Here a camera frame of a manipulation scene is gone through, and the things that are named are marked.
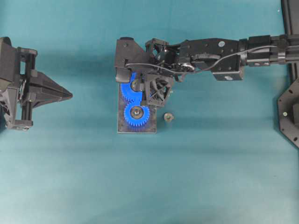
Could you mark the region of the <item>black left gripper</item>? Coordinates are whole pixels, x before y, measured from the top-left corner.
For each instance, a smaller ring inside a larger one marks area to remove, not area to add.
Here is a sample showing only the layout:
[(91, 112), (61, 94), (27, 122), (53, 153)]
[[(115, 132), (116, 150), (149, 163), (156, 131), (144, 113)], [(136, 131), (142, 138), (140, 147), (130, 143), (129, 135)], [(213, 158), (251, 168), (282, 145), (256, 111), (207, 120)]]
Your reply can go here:
[[(33, 126), (32, 109), (72, 98), (72, 93), (44, 73), (34, 70), (37, 51), (5, 47), (5, 121), (8, 129), (27, 131)], [(61, 93), (28, 93), (28, 85)]]

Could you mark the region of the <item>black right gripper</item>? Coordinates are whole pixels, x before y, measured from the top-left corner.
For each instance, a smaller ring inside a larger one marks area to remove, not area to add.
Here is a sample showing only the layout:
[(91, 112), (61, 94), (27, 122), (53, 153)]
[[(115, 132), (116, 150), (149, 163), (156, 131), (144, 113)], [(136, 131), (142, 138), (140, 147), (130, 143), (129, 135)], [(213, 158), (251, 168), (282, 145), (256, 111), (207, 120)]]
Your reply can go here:
[(167, 49), (167, 45), (168, 42), (157, 38), (145, 43), (146, 55), (158, 66), (154, 69), (159, 75), (148, 73), (143, 76), (142, 106), (164, 107), (173, 87), (173, 78), (182, 82), (187, 73), (195, 71), (191, 65), (179, 65), (178, 48)]

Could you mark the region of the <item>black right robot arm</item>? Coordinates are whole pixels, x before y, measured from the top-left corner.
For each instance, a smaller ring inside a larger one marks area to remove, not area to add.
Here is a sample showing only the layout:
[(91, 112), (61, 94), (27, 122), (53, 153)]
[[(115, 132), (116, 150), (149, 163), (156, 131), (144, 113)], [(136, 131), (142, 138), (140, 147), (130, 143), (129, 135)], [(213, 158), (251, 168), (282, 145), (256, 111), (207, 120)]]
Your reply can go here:
[(163, 107), (173, 83), (186, 75), (209, 71), (218, 81), (243, 79), (245, 66), (291, 64), (299, 61), (299, 36), (253, 36), (229, 40), (208, 38), (185, 40), (179, 44), (153, 42), (147, 50), (157, 53), (147, 61), (138, 62), (142, 74), (141, 104)]

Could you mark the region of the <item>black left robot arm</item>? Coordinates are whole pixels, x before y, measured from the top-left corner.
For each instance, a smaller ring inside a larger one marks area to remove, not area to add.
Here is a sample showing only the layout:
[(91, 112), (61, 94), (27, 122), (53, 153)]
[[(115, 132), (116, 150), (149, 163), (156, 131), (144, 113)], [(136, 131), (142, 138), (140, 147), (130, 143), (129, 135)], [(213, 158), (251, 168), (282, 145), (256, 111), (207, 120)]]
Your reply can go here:
[(0, 39), (0, 106), (8, 129), (27, 131), (34, 108), (71, 99), (73, 94), (35, 69), (37, 51)]

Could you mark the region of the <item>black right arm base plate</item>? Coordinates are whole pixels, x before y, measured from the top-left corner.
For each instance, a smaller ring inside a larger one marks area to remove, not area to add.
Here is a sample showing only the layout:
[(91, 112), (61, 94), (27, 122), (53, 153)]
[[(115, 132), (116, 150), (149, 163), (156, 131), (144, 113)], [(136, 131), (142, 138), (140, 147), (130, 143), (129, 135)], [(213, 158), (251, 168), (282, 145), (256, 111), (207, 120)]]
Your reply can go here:
[(299, 147), (299, 79), (278, 98), (278, 121), (280, 132)]

